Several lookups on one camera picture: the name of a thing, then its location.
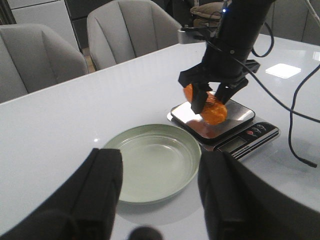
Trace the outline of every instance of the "orange fruit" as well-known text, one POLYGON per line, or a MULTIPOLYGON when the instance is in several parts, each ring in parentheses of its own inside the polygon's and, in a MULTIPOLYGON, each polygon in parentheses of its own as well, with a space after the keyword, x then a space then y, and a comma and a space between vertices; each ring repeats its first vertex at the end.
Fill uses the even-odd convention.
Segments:
MULTIPOLYGON (((183 89, 184 95, 189 103, 192 102, 193 87, 189 84, 183 89)), ((202 112, 200 113, 203 120, 210 125, 217 125, 227 119, 228 110, 212 93, 207 92, 208 98, 205 101, 202 112)))

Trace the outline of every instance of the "gray chair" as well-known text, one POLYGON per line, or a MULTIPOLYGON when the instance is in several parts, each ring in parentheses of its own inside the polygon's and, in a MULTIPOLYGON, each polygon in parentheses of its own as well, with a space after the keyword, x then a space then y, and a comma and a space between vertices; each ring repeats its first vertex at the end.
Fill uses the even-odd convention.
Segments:
POLYGON ((85 57, 40 24, 0 25, 0 103, 85 75, 85 57))
POLYGON ((96 69, 178 43, 181 25, 151 0, 113 0, 87 17, 90 55, 96 69))

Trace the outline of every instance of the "digital kitchen scale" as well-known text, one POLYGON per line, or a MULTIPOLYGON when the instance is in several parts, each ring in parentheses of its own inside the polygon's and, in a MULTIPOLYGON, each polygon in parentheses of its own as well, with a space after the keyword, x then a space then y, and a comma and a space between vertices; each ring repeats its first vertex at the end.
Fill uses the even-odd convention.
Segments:
POLYGON ((191 133, 204 150, 228 152, 238 160, 279 135, 276 126, 256 119, 255 112, 240 103, 229 100, 225 106, 227 119, 218 125, 206 123, 187 101, 174 107, 167 118, 191 133))

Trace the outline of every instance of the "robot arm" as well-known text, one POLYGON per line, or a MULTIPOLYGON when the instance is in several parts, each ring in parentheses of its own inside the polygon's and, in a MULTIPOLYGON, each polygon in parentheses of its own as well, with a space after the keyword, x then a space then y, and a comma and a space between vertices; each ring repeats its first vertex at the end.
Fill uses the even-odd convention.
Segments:
POLYGON ((257 72, 259 63, 247 58, 274 1, 232 0, 222 14, 215 35, 202 34, 207 47, 201 63, 182 71, 178 80, 184 88, 192 84, 191 109, 195 114, 201 113, 208 97, 207 91, 212 90, 209 82, 220 83, 215 96, 223 104, 248 84, 248 71, 234 59, 257 72))

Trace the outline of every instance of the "white table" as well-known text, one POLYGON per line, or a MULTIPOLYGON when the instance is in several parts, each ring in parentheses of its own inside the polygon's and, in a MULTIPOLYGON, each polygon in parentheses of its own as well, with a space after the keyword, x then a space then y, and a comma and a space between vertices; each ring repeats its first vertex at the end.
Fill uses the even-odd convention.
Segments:
MULTIPOLYGON (((263 53, 269 37, 260 35, 263 53)), ((177 79, 202 59, 204 43, 174 45, 87 76, 0 104, 0 234, 49 197, 92 148, 129 128, 168 124, 167 113, 185 101, 177 79)), ((272 53, 257 59, 257 76, 287 106, 299 82, 320 62, 320 47, 276 38, 272 53), (282 79, 265 73, 275 64, 302 68, 282 79)), ((296 110, 320 119, 320 72, 301 89, 296 110)), ((320 212, 320 167, 296 160, 288 148, 289 113, 248 76, 249 85, 232 99, 278 126, 281 136, 246 159, 249 169, 278 190, 320 212)), ((320 125, 294 118, 298 154, 320 164, 320 125)), ((208 239, 195 178, 180 194, 161 203, 117 209, 113 240, 138 225, 159 229, 165 239, 208 239)))

